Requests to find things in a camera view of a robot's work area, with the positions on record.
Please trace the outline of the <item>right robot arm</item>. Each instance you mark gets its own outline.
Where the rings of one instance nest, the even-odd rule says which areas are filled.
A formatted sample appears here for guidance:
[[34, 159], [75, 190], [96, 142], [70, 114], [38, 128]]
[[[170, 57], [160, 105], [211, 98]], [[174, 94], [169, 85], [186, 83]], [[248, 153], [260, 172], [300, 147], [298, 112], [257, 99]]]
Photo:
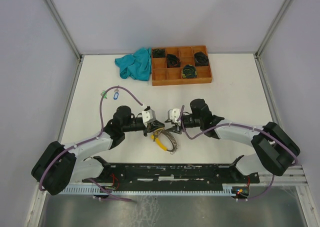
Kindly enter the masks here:
[[275, 122], [265, 125], [246, 125], [232, 122], [224, 117], [212, 114], [204, 99], [190, 102], [191, 112], [184, 113], [184, 108], [168, 111], [167, 122], [172, 124], [169, 132], [186, 133], [187, 129], [199, 128], [200, 133], [217, 140], [228, 140], [252, 147], [254, 154], [241, 155], [229, 170], [231, 180], [242, 182], [255, 172], [267, 171], [274, 176], [282, 176], [286, 170], [298, 163], [301, 153], [297, 144]]

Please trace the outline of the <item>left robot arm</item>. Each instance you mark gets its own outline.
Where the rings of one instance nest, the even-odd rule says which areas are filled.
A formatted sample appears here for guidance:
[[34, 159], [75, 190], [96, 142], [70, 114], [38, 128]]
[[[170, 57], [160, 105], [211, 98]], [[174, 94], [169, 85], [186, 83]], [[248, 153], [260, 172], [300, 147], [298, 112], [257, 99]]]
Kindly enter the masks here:
[[62, 192], [70, 182], [90, 178], [106, 182], [111, 170], [98, 153], [120, 145], [128, 132], [141, 131], [147, 136], [164, 126], [150, 107], [143, 110], [141, 116], [135, 116], [130, 107], [119, 106], [112, 119], [96, 135], [78, 143], [51, 142], [34, 165], [31, 175], [38, 181], [39, 190], [48, 191], [52, 196]]

